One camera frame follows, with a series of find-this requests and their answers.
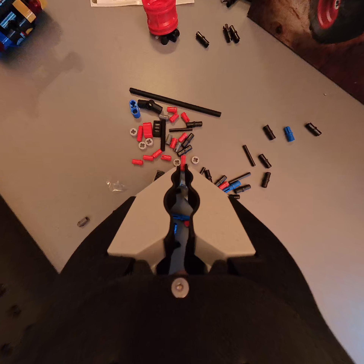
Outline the black toy hub piece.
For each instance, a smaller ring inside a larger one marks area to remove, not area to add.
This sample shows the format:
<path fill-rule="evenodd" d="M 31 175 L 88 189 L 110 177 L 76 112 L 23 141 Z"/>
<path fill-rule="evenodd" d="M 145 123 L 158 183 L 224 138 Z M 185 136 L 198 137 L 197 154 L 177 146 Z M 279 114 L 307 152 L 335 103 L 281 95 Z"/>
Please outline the black toy hub piece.
<path fill-rule="evenodd" d="M 177 42 L 178 38 L 180 36 L 180 31 L 178 28 L 173 30 L 172 32 L 166 34 L 166 35 L 156 35 L 155 39 L 160 41 L 162 45 L 167 45 L 169 42 Z"/>

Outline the grey desk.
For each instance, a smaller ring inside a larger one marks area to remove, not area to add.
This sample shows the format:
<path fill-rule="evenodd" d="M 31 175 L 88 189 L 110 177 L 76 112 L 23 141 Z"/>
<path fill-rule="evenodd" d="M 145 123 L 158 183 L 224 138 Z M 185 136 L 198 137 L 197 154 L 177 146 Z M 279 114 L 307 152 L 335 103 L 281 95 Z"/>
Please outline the grey desk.
<path fill-rule="evenodd" d="M 248 9 L 179 5 L 180 38 L 162 46 L 142 6 L 48 1 L 44 23 L 1 59 L 1 194 L 60 271 L 92 228 L 157 169 L 173 167 L 132 165 L 143 152 L 129 134 L 139 124 L 129 89 L 220 111 L 186 111 L 203 122 L 191 153 L 198 167 L 213 180 L 251 171 L 243 205 L 285 245 L 331 330 L 363 363 L 363 105 L 248 19 Z M 226 42 L 225 24 L 237 44 Z M 107 180 L 126 190 L 110 192 Z"/>

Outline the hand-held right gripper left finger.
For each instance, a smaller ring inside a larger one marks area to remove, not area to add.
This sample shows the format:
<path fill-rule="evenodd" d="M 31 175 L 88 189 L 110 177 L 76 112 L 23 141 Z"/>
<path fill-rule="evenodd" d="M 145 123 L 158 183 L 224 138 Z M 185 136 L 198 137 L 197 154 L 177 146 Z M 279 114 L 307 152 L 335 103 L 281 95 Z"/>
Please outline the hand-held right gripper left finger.
<path fill-rule="evenodd" d="M 129 257 L 146 261 L 152 272 L 166 257 L 163 240 L 170 230 L 170 215 L 163 199 L 173 186 L 174 167 L 149 184 L 134 199 L 107 253 L 115 257 Z"/>

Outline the colourful sticker sheet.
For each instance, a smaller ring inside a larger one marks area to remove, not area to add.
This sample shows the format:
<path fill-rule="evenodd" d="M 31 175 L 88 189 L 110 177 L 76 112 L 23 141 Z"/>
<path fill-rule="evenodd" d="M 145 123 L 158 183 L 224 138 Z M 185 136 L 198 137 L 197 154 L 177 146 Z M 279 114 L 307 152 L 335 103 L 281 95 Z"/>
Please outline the colourful sticker sheet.
<path fill-rule="evenodd" d="M 167 5 L 169 3 L 175 5 L 193 4 L 194 0 L 90 0 L 91 7 L 123 7 L 132 5 Z"/>

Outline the black perforated board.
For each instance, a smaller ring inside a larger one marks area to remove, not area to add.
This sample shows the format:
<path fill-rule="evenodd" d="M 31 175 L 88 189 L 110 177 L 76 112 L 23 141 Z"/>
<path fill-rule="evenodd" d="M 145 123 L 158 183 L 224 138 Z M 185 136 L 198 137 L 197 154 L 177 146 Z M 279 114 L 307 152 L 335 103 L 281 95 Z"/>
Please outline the black perforated board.
<path fill-rule="evenodd" d="M 12 363 L 43 315 L 57 271 L 0 198 L 0 359 Z"/>

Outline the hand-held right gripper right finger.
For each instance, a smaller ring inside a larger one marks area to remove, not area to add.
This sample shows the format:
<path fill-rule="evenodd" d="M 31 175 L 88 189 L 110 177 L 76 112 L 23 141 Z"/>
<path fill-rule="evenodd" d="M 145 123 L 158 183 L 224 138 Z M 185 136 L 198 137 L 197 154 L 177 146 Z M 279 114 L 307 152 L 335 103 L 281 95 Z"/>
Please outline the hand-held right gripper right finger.
<path fill-rule="evenodd" d="M 187 273 L 204 274 L 216 261 L 254 256 L 256 250 L 233 207 L 233 199 L 188 166 L 184 167 L 184 180 L 192 208 L 184 256 Z"/>

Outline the scattered black connector pins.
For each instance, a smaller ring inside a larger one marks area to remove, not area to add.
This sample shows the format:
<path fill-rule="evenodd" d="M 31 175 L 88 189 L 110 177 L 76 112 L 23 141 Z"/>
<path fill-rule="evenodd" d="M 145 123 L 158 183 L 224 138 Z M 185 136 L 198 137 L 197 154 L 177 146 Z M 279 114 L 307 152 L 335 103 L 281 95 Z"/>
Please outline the scattered black connector pins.
<path fill-rule="evenodd" d="M 230 43 L 231 41 L 234 41 L 234 43 L 237 44 L 239 42 L 239 40 L 240 40 L 238 32 L 236 31 L 236 29 L 234 28 L 233 25 L 229 26 L 228 24 L 225 24 L 223 26 L 223 34 L 225 36 L 225 39 L 226 39 L 227 43 Z M 314 126 L 312 123 L 305 124 L 305 128 L 314 136 L 320 136 L 322 134 L 321 131 L 319 131 L 319 129 L 316 126 Z M 263 130 L 263 132 L 265 133 L 265 135 L 267 136 L 267 138 L 269 140 L 275 139 L 275 135 L 274 135 L 273 131 L 271 130 L 271 128 L 269 127 L 269 125 L 265 125 L 262 128 L 262 130 Z M 245 152 L 251 166 L 255 166 L 255 162 L 254 162 L 254 160 L 253 160 L 253 158 L 252 158 L 252 156 L 251 156 L 251 154 L 250 154 L 250 152 L 248 150 L 248 147 L 246 145 L 243 145 L 242 148 L 243 148 L 243 150 L 244 150 L 244 152 Z M 271 164 L 269 163 L 268 159 L 264 156 L 264 154 L 260 154 L 258 156 L 258 158 L 259 158 L 259 160 L 261 161 L 262 165 L 265 168 L 267 168 L 267 169 L 271 168 Z M 208 180 L 212 181 L 210 172 L 208 170 L 206 170 L 204 167 L 201 169 L 200 174 L 205 175 L 205 177 Z M 268 185 L 268 183 L 270 181 L 270 176 L 271 176 L 271 172 L 266 172 L 264 174 L 263 179 L 262 179 L 262 183 L 261 183 L 262 188 L 267 188 L 267 185 Z M 235 185 L 238 185 L 238 181 L 241 178 L 240 177 L 236 178 L 231 182 L 228 182 L 226 179 L 227 179 L 226 176 L 223 176 L 215 184 L 220 189 L 222 189 L 225 193 L 232 190 Z"/>

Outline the black toy vehicle chassis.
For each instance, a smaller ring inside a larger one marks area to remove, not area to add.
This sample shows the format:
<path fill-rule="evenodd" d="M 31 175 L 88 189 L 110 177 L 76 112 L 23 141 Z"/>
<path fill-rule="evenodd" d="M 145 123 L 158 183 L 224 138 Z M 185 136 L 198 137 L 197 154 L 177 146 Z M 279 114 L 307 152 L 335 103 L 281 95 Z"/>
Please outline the black toy vehicle chassis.
<path fill-rule="evenodd" d="M 18 47 L 34 30 L 47 6 L 45 0 L 0 1 L 0 52 Z"/>

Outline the long black axle rod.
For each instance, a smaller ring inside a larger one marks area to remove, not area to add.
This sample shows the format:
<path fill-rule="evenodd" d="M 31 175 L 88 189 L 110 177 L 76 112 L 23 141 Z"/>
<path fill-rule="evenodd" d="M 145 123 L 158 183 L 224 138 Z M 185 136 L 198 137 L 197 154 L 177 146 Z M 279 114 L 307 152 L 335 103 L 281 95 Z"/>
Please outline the long black axle rod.
<path fill-rule="evenodd" d="M 185 108 L 185 109 L 188 109 L 188 110 L 191 110 L 191 111 L 200 112 L 200 113 L 210 115 L 210 116 L 214 116 L 214 117 L 221 117 L 221 112 L 220 111 L 212 110 L 212 109 L 209 109 L 209 108 L 201 107 L 201 106 L 198 106 L 198 105 L 183 102 L 183 101 L 176 100 L 176 99 L 173 99 L 173 98 L 169 98 L 169 97 L 166 97 L 166 96 L 157 95 L 157 94 L 154 94 L 154 93 L 150 93 L 150 92 L 143 91 L 143 90 L 140 90 L 140 89 L 135 89 L 135 88 L 132 88 L 132 87 L 129 89 L 129 91 L 133 95 L 141 96 L 141 97 L 146 98 L 146 99 L 152 99 L 154 101 L 160 101 L 162 103 L 174 105 L 174 106 L 177 106 L 177 107 L 182 107 L 182 108 Z"/>

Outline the red toy wheel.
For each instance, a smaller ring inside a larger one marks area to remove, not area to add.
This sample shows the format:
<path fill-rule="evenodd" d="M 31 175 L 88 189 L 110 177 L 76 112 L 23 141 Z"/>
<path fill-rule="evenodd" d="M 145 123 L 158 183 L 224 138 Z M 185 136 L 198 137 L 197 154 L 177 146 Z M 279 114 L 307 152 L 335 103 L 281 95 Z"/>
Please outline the red toy wheel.
<path fill-rule="evenodd" d="M 143 0 L 142 5 L 151 34 L 164 36 L 178 28 L 175 0 Z"/>

